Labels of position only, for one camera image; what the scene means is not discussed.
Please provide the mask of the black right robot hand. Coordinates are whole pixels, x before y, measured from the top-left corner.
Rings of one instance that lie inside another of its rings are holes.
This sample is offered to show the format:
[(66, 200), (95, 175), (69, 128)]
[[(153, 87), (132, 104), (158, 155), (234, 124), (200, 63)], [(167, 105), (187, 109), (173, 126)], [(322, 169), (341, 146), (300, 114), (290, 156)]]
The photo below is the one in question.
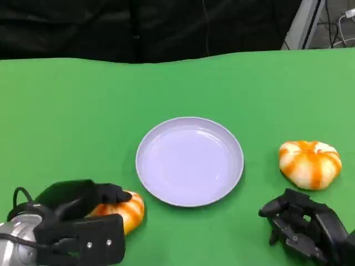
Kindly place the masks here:
[(346, 231), (336, 212), (290, 188), (259, 211), (271, 226), (269, 245), (281, 242), (289, 253), (318, 265), (350, 265)]

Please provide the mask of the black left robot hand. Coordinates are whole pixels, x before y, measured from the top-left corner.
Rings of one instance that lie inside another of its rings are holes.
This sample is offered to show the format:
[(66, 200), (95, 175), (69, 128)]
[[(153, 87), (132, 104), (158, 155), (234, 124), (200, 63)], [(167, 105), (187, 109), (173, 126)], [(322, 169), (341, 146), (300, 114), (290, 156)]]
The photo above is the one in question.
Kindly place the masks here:
[(75, 180), (52, 184), (34, 201), (49, 208), (60, 221), (71, 221), (87, 216), (100, 204), (127, 202), (131, 198), (132, 195), (118, 185)]

